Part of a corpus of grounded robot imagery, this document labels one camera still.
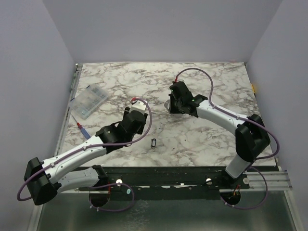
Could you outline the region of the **key with black tag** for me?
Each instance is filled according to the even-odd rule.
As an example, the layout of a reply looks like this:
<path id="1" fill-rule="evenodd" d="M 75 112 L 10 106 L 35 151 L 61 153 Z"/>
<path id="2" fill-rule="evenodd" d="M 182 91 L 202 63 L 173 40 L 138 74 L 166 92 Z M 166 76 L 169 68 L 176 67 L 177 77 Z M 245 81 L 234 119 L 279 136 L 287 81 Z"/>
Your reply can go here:
<path id="1" fill-rule="evenodd" d="M 156 147 L 157 140 L 155 138 L 151 139 L 151 148 Z"/>

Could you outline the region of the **silver metal keyring holder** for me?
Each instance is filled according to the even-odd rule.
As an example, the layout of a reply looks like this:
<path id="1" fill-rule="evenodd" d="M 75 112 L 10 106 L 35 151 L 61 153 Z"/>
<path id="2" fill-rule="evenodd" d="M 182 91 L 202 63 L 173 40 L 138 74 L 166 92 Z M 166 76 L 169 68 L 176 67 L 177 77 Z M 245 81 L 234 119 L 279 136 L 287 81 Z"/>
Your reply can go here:
<path id="1" fill-rule="evenodd" d="M 170 100 L 165 101 L 164 107 L 166 108 L 167 111 L 170 110 Z"/>

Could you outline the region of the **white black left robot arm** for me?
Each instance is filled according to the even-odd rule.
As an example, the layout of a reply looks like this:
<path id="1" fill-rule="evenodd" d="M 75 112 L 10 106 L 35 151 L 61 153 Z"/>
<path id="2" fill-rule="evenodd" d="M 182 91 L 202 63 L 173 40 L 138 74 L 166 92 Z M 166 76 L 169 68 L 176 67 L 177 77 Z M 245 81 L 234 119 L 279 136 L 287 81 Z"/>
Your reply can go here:
<path id="1" fill-rule="evenodd" d="M 127 107 L 123 119 L 101 128 L 84 143 L 58 156 L 40 161 L 37 157 L 28 161 L 23 188 L 27 188 L 29 199 L 35 205 L 43 205 L 57 194 L 75 188 L 105 187 L 107 176 L 97 165 L 81 169 L 88 161 L 104 156 L 123 147 L 128 147 L 145 137 L 146 121 L 152 125 L 152 112 Z"/>

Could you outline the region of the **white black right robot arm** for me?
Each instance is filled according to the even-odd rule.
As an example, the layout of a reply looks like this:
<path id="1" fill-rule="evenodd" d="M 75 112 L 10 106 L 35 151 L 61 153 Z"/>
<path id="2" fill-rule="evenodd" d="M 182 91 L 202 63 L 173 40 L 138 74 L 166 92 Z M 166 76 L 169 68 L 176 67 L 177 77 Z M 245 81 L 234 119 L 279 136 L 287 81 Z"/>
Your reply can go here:
<path id="1" fill-rule="evenodd" d="M 200 94 L 194 97 L 182 81 L 173 82 L 169 88 L 171 114 L 187 114 L 209 120 L 235 136 L 236 156 L 225 168 L 226 173 L 221 176 L 224 187 L 234 187 L 239 181 L 238 177 L 270 144 L 269 135 L 262 128 L 264 123 L 261 117 L 256 114 L 243 116 L 250 120 L 247 122 L 232 117 L 230 110 L 225 114 L 214 108 L 207 97 Z"/>

